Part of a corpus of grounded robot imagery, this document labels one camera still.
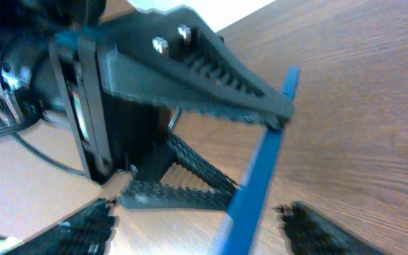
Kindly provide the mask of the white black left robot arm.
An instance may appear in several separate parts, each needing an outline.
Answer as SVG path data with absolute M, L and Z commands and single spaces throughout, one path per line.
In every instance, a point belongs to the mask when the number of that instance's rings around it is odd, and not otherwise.
M 104 1 L 0 1 L 0 138 L 63 125 L 83 176 L 118 170 L 130 209 L 226 210 L 237 183 L 176 136 L 173 109 L 280 130 L 291 98 L 244 66 L 190 7 L 102 20 Z

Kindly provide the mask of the blue Samsung smartphone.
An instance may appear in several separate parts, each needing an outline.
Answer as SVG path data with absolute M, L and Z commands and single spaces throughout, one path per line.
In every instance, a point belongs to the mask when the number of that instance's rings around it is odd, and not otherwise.
M 210 254 L 249 254 L 268 187 L 273 176 L 286 127 L 267 129 L 260 136 L 247 165 L 241 186 L 233 195 L 222 220 Z

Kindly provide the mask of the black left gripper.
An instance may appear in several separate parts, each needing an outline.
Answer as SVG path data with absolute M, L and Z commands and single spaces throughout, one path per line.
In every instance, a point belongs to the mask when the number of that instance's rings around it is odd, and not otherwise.
M 162 22 L 65 30 L 51 39 L 52 69 L 92 180 L 105 183 L 122 169 L 157 182 L 168 171 L 175 49 L 173 28 Z

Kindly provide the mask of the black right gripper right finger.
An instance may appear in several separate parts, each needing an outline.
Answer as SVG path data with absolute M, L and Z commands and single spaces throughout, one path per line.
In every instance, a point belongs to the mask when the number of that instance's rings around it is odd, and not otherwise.
M 276 206 L 279 227 L 294 255 L 384 255 L 302 201 Z

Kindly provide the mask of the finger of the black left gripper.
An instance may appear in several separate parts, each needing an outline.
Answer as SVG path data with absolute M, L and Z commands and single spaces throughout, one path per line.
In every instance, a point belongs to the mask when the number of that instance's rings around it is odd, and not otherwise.
M 170 186 L 161 179 L 179 165 L 200 178 L 210 189 Z M 175 134 L 152 148 L 139 164 L 132 181 L 121 191 L 120 204 L 126 209 L 198 209 L 225 211 L 238 183 L 205 160 Z
M 294 113 L 284 96 L 244 66 L 197 13 L 134 11 L 100 24 L 104 90 L 278 130 Z

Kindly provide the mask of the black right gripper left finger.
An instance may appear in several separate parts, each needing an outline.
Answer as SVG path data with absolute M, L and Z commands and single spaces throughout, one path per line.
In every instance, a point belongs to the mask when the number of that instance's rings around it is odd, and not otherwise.
M 3 255 L 104 255 L 118 218 L 115 199 L 99 198 Z

